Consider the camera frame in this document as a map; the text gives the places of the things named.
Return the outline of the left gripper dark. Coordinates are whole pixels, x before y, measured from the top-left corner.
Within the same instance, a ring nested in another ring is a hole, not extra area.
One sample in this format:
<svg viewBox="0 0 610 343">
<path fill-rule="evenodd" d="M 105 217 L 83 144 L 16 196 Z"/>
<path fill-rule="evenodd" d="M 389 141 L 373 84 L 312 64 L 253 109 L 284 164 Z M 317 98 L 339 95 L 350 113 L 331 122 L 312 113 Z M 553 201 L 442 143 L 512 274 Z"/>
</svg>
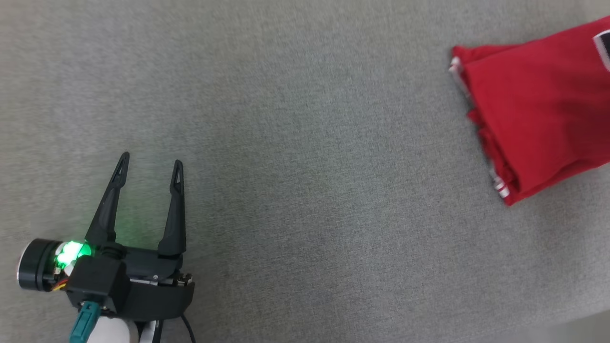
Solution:
<svg viewBox="0 0 610 343">
<path fill-rule="evenodd" d="M 19 287 L 61 291 L 78 310 L 96 303 L 103 316 L 135 322 L 166 321 L 185 313 L 195 284 L 180 271 L 187 250 L 183 163 L 174 163 L 165 230 L 154 251 L 113 243 L 129 159 L 127 151 L 120 156 L 85 235 L 87 243 L 31 241 L 17 265 Z"/>
</svg>

